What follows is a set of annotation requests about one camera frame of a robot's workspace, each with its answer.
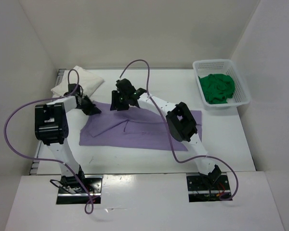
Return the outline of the white t shirt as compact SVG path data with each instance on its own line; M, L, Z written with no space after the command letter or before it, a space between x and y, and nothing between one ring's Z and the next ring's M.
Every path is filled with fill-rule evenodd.
M104 83L104 79L82 67L75 66L74 69L79 74L79 85L83 88L83 93L93 100L94 92ZM68 92L68 72L64 74L62 81L51 89L53 98L63 96Z

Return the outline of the purple t shirt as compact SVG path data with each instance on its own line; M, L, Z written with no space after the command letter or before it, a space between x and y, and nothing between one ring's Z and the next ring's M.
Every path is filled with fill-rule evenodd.
M171 150L165 125L159 115L137 107L111 111L110 104L94 103L101 113L89 116L80 131L80 146Z

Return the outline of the green t shirt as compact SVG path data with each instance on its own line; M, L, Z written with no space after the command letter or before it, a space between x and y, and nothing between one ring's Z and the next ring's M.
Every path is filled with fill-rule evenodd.
M233 97L235 83L229 75L209 74L198 79L207 103L224 104Z

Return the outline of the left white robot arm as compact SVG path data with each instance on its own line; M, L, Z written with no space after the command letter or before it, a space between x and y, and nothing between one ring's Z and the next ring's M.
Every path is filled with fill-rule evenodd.
M79 193L85 190L87 181L67 140L69 127L66 114L73 109L79 109L87 116L101 113L80 85L68 84L64 98L35 106L35 136L51 150L56 160L62 162L62 186Z

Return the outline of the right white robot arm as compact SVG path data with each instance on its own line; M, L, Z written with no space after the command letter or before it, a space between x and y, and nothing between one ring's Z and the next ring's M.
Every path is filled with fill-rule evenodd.
M213 189L218 184L222 172L208 156L197 132L197 123L184 102L174 104L150 95L143 88L136 89L126 78L117 80L116 88L112 91L111 111L129 110L131 106L136 106L160 115L166 127L175 161L183 164L193 160L206 189ZM180 161L174 152L172 140L182 143L196 156Z

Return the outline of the white plastic basket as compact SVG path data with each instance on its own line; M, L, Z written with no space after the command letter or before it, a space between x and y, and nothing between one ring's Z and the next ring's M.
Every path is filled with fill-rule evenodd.
M239 70L237 64L230 59L209 59L194 61L192 64L197 86L206 110L227 109L230 107L239 107L249 104L251 101L250 90L243 73ZM235 85L233 97L227 99L227 103L209 104L204 96L204 91L200 84L200 79L209 74L224 74L232 78Z

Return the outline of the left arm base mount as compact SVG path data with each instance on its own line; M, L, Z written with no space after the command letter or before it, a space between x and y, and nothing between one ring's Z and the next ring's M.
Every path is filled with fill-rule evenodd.
M102 176L87 175L84 178L84 186L93 197L94 204L101 203L102 181ZM71 186L61 177L60 180L51 179L50 183L58 189L57 205L80 205L89 202L88 194L77 181L75 186Z

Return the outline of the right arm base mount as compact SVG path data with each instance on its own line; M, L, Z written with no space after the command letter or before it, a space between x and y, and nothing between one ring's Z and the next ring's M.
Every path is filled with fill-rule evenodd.
M228 176L222 174L214 185L205 184L204 177L198 173L186 175L189 202L215 202L232 196Z

